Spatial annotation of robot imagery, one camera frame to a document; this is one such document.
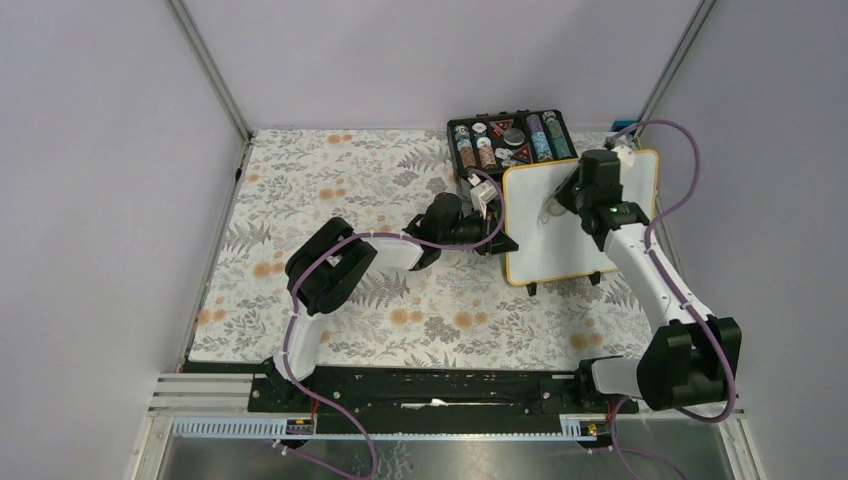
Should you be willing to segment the yellow framed whiteboard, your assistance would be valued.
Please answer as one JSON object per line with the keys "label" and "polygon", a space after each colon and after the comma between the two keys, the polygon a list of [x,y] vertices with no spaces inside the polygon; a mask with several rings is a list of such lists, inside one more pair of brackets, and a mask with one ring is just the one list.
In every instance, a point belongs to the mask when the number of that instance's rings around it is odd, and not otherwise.
{"label": "yellow framed whiteboard", "polygon": [[558,187],[578,174],[579,163],[561,160],[514,167],[503,176],[505,232],[518,249],[506,255],[506,278],[512,285],[541,283],[622,271],[632,285],[656,289],[656,272],[644,232],[654,213],[659,156],[653,150],[626,151],[632,163],[621,168],[622,199],[596,200],[577,213],[555,215],[548,209]]}

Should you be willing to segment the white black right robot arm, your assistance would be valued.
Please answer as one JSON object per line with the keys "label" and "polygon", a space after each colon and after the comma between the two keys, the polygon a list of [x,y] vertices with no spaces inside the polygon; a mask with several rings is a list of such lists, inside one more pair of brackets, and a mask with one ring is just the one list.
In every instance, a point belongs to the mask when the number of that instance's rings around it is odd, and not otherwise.
{"label": "white black right robot arm", "polygon": [[656,241],[653,222],[624,200],[623,190],[618,152],[589,150],[553,195],[624,275],[653,331],[638,359],[582,361],[575,402],[597,412],[613,396],[630,396],[653,410],[689,414],[694,406],[722,402],[731,412],[741,329],[733,318],[715,316],[685,284]]}

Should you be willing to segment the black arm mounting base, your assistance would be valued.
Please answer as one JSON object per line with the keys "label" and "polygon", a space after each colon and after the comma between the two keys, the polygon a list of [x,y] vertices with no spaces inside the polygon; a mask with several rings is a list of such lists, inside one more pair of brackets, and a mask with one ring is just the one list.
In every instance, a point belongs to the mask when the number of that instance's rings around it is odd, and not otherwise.
{"label": "black arm mounting base", "polygon": [[247,410],[281,437],[571,436],[593,439],[618,401],[571,372],[319,366],[298,389],[273,363],[187,362],[190,379],[247,382]]}

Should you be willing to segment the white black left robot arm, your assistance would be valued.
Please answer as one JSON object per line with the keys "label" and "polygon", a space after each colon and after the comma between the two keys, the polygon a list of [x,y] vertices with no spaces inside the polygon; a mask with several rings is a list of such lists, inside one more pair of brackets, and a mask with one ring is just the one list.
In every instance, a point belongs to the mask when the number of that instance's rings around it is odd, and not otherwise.
{"label": "white black left robot arm", "polygon": [[419,271],[444,250],[472,249],[482,256],[518,251],[518,243],[503,231],[500,213],[496,199],[466,214],[457,195],[441,193],[399,233],[357,233],[340,217],[328,220],[285,269],[293,314],[272,358],[279,375],[272,398],[288,411],[307,404],[311,387],[305,379],[316,368],[329,315],[348,301],[369,271]]}

